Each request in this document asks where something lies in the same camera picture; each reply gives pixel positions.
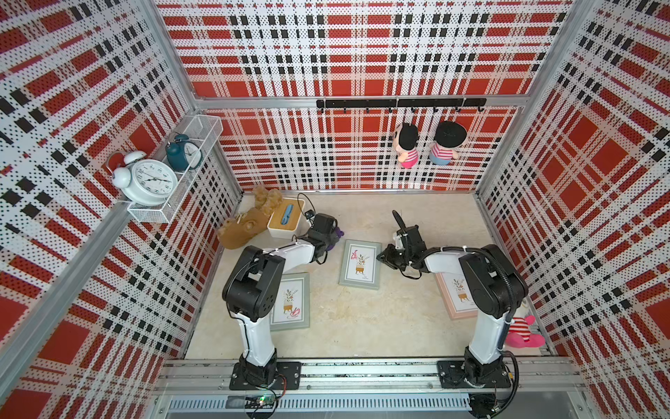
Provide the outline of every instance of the plant illustration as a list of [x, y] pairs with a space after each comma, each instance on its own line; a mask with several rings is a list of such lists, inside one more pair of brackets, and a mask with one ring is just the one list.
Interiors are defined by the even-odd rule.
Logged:
[[288, 311], [291, 313], [293, 311], [293, 296], [297, 294], [297, 290], [286, 290], [284, 291], [284, 314]]
[[468, 293], [465, 291], [465, 286], [464, 286], [464, 281], [465, 280], [457, 280], [454, 278], [454, 286], [456, 287], [456, 291], [458, 292], [458, 297], [460, 298], [461, 302], [464, 300], [470, 301], [468, 298]]
[[358, 273], [362, 274], [365, 271], [365, 261], [368, 259], [370, 259], [369, 256], [358, 256], [358, 260], [356, 261], [356, 275], [358, 275]]

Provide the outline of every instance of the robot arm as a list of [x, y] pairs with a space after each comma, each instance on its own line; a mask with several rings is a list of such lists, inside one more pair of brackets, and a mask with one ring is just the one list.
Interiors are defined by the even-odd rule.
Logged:
[[[274, 249], [247, 246], [243, 250], [222, 297], [230, 316], [240, 321], [245, 345], [241, 371], [249, 383], [268, 386], [275, 379], [277, 349], [267, 315], [275, 305], [281, 275], [304, 263], [319, 263], [343, 235], [334, 217], [317, 214], [309, 231], [294, 242]], [[250, 277], [255, 274], [260, 274], [257, 280]]]
[[528, 287], [496, 245], [482, 249], [428, 249], [419, 234], [419, 226], [405, 226], [396, 211], [393, 216], [400, 229], [394, 236], [395, 244], [389, 244], [378, 256], [381, 262], [401, 272], [410, 266], [419, 271], [419, 278], [421, 273], [432, 272], [467, 282], [479, 313], [474, 336], [465, 349], [464, 380], [472, 387], [484, 386], [492, 374], [503, 368], [500, 352], [514, 312], [528, 295]]

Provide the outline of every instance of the red plaid pattern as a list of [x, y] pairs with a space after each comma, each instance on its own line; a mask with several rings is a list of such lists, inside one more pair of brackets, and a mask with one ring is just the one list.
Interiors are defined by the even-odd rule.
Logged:
[[[4, 344], [116, 202], [107, 157], [153, 153], [186, 106], [134, 1], [11, 0], [0, 32]], [[178, 221], [130, 223], [0, 418], [140, 418], [184, 352], [229, 190], [207, 161]]]
[[[502, 141], [516, 108], [219, 110], [221, 144], [241, 187], [280, 189], [416, 188], [474, 191]], [[428, 160], [441, 121], [462, 124], [468, 139], [459, 160]], [[397, 124], [419, 128], [419, 161], [403, 169], [391, 146]]]
[[523, 94], [572, 4], [156, 3], [199, 97]]
[[667, 0], [597, 2], [484, 195], [604, 418], [670, 406], [669, 40]]

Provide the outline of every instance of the clock hands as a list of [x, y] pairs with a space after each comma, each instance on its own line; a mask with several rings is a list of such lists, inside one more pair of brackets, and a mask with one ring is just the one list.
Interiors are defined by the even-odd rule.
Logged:
[[160, 180], [161, 182], [170, 182], [169, 180], [166, 179], [159, 179], [159, 178], [151, 178], [149, 180]]

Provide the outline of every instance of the vent grille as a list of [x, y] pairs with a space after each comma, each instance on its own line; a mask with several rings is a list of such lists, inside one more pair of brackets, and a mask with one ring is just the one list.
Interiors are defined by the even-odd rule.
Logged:
[[[282, 412], [374, 412], [470, 410], [468, 394], [287, 394]], [[243, 411], [240, 396], [176, 396], [170, 412]]]

